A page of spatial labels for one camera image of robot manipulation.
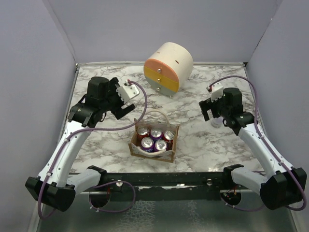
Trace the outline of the red soda can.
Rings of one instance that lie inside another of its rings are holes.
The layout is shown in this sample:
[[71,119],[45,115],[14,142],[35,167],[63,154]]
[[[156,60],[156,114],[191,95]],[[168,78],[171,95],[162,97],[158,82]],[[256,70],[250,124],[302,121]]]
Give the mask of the red soda can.
[[138,126],[136,132],[137,132],[138,142],[140,142],[145,137],[149,137],[149,133],[150,133],[147,126]]

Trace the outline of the purple soda can front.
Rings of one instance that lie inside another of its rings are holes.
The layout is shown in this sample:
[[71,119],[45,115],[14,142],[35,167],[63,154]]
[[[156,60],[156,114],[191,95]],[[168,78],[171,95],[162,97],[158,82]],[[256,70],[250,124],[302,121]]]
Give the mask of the purple soda can front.
[[160,140],[162,139],[163,137],[163,131],[158,128],[158,127],[154,127],[150,130],[150,134],[149,134],[149,137],[154,141],[156,142],[157,140]]

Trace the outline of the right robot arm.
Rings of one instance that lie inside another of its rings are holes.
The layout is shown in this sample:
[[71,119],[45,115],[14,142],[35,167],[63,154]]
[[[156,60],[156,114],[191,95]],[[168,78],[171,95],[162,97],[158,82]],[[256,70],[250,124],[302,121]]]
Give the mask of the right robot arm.
[[211,97],[199,102],[205,121],[220,118],[251,150],[264,169],[260,175],[241,164],[224,168],[222,184],[227,189],[242,185],[257,193],[270,210],[304,202],[307,174],[295,168],[274,147],[261,131],[257,120],[243,110],[242,93],[238,88],[224,88],[220,83],[208,88]]

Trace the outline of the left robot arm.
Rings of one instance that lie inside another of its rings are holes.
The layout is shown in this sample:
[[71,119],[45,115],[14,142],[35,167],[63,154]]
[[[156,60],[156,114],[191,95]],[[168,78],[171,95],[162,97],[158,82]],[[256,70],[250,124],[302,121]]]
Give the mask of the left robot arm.
[[106,171],[95,166],[70,178],[70,169],[82,145],[96,127],[111,112],[121,119],[135,109],[125,104],[139,95],[135,84],[119,84],[117,78],[92,77],[87,91],[70,109],[63,135],[46,166],[37,177],[29,177],[26,189],[38,204],[45,204],[61,212],[72,205],[75,196],[93,187],[100,191],[106,187]]

